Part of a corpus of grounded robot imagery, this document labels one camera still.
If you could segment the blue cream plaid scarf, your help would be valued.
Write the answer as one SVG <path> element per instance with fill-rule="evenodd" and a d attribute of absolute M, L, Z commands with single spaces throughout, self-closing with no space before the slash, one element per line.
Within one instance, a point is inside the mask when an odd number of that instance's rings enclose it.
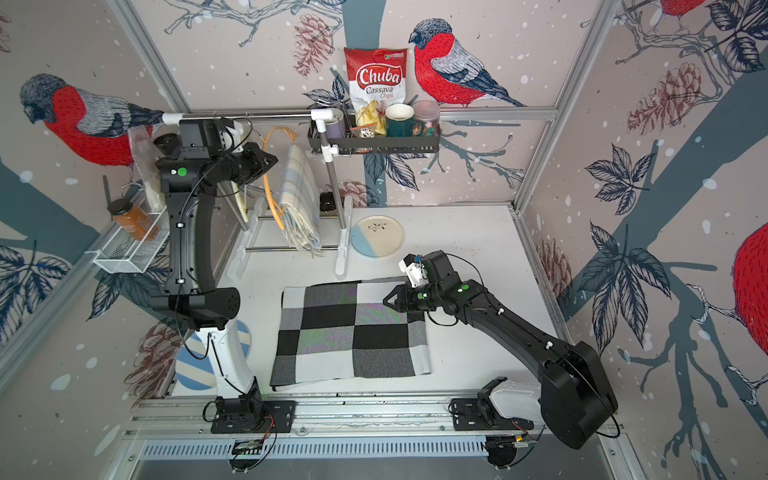
<path fill-rule="evenodd" d="M 319 196 L 307 156 L 291 145 L 278 199 L 284 214 L 283 235 L 290 247 L 312 257 L 322 255 Z"/>

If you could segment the black grey checkered scarf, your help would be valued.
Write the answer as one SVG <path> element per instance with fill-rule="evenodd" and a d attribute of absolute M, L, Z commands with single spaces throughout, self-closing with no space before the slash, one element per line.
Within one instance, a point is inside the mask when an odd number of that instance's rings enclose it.
<path fill-rule="evenodd" d="M 425 317 L 384 297 L 403 277 L 287 287 L 270 387 L 432 373 Z"/>

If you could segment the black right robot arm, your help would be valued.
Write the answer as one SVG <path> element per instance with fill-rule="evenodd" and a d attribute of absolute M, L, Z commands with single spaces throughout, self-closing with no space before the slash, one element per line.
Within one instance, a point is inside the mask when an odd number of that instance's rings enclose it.
<path fill-rule="evenodd" d="M 566 446 L 581 448 L 618 410 L 596 350 L 585 342 L 570 344 L 533 326 L 498 300 L 481 278 L 462 279 L 451 257 L 442 250 L 406 255 L 398 267 L 407 281 L 394 287 L 383 304 L 400 313 L 441 309 L 495 340 L 539 381 L 540 412 L 546 427 Z"/>

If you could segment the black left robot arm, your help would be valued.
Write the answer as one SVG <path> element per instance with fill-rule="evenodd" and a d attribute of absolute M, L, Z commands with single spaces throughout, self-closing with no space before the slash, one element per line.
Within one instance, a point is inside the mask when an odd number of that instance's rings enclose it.
<path fill-rule="evenodd" d="M 214 207 L 222 183 L 245 186 L 276 165 L 275 156 L 249 141 L 230 119 L 177 122 L 178 136 L 168 142 L 170 154 L 157 160 L 161 191 L 169 220 L 169 273 L 152 307 L 186 323 L 204 346 L 201 359 L 210 363 L 218 396 L 249 394 L 256 383 L 247 367 L 236 317 L 241 297 L 234 287 L 221 287 L 211 261 Z"/>

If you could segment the white metal clothes rack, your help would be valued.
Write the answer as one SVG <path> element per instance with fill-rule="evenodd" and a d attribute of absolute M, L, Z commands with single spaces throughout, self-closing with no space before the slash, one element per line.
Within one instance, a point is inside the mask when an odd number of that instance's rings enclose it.
<path fill-rule="evenodd" d="M 311 109 L 307 116 L 320 135 L 321 154 L 332 182 L 332 194 L 338 210 L 340 224 L 339 243 L 333 249 L 337 252 L 334 272 L 338 278 L 346 275 L 349 257 L 350 222 L 353 205 L 350 201 L 341 199 L 334 159 L 339 155 L 338 146 L 329 142 L 327 126 L 334 119 L 330 108 Z M 275 200 L 268 185 L 265 185 L 265 195 L 273 219 L 277 222 L 290 246 L 296 250 L 303 249 L 313 255 L 320 253 L 319 245 L 319 190 L 314 183 L 314 177 L 304 156 L 296 148 L 290 150 L 289 165 L 281 187 L 279 199 Z"/>

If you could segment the purple cup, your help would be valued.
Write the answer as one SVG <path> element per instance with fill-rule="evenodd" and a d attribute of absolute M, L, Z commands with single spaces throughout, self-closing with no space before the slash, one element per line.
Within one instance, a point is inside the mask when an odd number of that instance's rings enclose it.
<path fill-rule="evenodd" d="M 332 118 L 325 122 L 328 139 L 342 139 L 346 136 L 345 114 L 337 108 L 331 109 Z"/>

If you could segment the clear plastic bag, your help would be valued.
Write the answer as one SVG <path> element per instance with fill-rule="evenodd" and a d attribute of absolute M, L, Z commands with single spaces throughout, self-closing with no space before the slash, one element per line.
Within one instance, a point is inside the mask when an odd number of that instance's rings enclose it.
<path fill-rule="evenodd" d="M 161 175 L 156 166 L 160 151 L 145 127 L 131 127 L 128 139 L 133 163 L 144 185 L 149 210 L 151 213 L 161 213 L 166 208 L 166 201 L 161 188 Z"/>

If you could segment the orange spice bottle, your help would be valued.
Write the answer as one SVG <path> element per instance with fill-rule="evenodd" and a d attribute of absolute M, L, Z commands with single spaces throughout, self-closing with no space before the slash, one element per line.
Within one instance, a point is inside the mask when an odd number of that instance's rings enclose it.
<path fill-rule="evenodd" d="M 158 228 L 154 220 L 132 201 L 120 198 L 107 205 L 113 220 L 137 241 L 154 240 Z"/>

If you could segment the small snack packet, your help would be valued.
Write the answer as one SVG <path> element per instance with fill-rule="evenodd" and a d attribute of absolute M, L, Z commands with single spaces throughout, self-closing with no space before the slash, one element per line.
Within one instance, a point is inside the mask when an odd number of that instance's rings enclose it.
<path fill-rule="evenodd" d="M 373 122 L 365 125 L 359 125 L 353 127 L 351 130 L 351 137 L 355 139 L 371 139 L 377 136 L 385 136 L 386 128 L 380 123 Z"/>

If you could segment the red Chuba chips bag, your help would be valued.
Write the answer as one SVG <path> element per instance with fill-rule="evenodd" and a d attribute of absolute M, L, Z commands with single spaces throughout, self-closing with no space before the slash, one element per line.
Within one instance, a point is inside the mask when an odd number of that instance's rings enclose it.
<path fill-rule="evenodd" d="M 407 49 L 345 48 L 344 53 L 358 126 L 373 124 L 387 107 L 405 101 Z"/>

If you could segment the dark green mug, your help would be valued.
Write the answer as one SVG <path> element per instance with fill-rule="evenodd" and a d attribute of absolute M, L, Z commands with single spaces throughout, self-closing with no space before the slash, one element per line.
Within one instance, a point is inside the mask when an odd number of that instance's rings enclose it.
<path fill-rule="evenodd" d="M 386 135 L 393 138 L 408 138 L 413 136 L 414 114 L 408 104 L 393 104 L 386 108 Z"/>

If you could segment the pink lidded jar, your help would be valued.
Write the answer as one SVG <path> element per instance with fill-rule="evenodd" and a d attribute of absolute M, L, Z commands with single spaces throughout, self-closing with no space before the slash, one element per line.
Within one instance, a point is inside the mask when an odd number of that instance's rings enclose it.
<path fill-rule="evenodd" d="M 440 132 L 440 106 L 434 100 L 417 100 L 412 104 L 414 136 L 438 136 Z"/>

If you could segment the blue white striped plate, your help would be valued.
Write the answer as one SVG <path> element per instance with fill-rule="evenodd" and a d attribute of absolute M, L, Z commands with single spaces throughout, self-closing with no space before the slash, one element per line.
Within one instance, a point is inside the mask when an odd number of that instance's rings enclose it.
<path fill-rule="evenodd" d="M 185 341 L 185 346 L 179 350 L 175 361 L 175 373 L 178 383 L 195 392 L 214 389 L 216 387 L 216 379 L 209 361 L 211 355 L 198 360 L 187 351 L 187 348 L 197 356 L 202 356 L 205 353 L 205 345 L 193 333 Z"/>

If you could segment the black wall shelf tray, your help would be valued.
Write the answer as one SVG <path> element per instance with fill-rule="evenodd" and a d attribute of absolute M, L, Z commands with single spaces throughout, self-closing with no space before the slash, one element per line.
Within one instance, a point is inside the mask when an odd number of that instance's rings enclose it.
<path fill-rule="evenodd" d="M 345 136 L 328 139 L 332 151 L 337 155 L 355 154 L 428 154 L 436 153 L 440 147 L 440 136 L 358 138 L 351 134 L 349 122 L 342 117 L 340 126 Z"/>

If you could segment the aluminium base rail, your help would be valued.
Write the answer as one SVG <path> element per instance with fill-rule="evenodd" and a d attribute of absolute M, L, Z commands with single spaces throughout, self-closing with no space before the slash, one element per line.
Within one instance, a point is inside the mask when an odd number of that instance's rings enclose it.
<path fill-rule="evenodd" d="M 555 438 L 534 393 L 512 394 L 514 413 L 484 419 L 473 393 L 274 395 L 257 431 L 212 430 L 214 406 L 202 397 L 144 402 L 120 439 L 116 462 L 218 461 L 246 471 L 263 460 L 479 457 L 523 458 Z"/>

